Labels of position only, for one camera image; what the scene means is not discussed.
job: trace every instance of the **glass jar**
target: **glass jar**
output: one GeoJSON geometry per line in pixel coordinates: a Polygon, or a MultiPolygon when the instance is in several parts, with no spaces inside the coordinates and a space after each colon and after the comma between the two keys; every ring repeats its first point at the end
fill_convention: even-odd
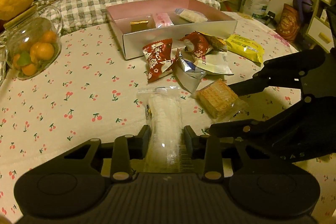
{"type": "Polygon", "coordinates": [[[9,67],[17,70],[19,80],[41,73],[61,51],[58,34],[63,25],[62,14],[54,6],[41,10],[45,9],[53,9],[58,14],[57,29],[50,20],[38,15],[36,5],[4,25],[7,36],[5,58],[9,67]]]}

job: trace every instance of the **white wrapped snack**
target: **white wrapped snack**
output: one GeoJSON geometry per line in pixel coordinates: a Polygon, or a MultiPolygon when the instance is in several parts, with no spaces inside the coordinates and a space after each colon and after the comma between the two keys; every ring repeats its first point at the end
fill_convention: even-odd
{"type": "Polygon", "coordinates": [[[175,14],[192,23],[201,23],[208,21],[207,17],[200,12],[178,8],[175,14]]]}
{"type": "Polygon", "coordinates": [[[152,135],[145,157],[144,172],[180,172],[179,150],[182,133],[180,88],[139,90],[138,99],[146,104],[147,123],[152,135]]]}
{"type": "Polygon", "coordinates": [[[194,58],[194,65],[207,71],[208,75],[233,75],[227,63],[227,52],[212,51],[211,53],[194,58]]]}

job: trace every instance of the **gold wrapped chocolate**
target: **gold wrapped chocolate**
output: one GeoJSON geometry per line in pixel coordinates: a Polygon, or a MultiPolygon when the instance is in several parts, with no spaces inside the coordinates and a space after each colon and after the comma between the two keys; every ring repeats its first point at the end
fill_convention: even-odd
{"type": "Polygon", "coordinates": [[[147,29],[148,20],[131,21],[132,32],[143,31],[147,29]]]}

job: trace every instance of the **drawer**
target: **drawer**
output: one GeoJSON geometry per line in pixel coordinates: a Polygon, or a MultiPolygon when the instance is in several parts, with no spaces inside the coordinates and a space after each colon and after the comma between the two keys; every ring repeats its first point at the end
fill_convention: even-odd
{"type": "Polygon", "coordinates": [[[334,46],[331,30],[317,18],[313,18],[308,35],[328,52],[334,46]]]}

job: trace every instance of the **pink wrapped snack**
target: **pink wrapped snack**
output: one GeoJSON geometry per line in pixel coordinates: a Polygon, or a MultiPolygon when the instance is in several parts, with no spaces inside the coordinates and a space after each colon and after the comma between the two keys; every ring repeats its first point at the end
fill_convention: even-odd
{"type": "Polygon", "coordinates": [[[170,17],[167,13],[153,14],[153,20],[156,28],[173,26],[174,24],[170,20],[170,17]]]}

